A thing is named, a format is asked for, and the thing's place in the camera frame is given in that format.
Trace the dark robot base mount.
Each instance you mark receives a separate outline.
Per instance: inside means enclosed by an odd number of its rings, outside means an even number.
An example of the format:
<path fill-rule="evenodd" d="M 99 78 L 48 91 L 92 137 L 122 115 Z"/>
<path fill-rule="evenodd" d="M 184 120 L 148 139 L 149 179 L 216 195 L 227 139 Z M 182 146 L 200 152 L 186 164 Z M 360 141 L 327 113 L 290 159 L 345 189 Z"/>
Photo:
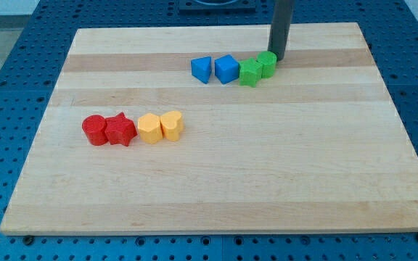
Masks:
<path fill-rule="evenodd" d="M 256 0 L 178 0 L 182 14 L 195 12 L 255 11 Z"/>

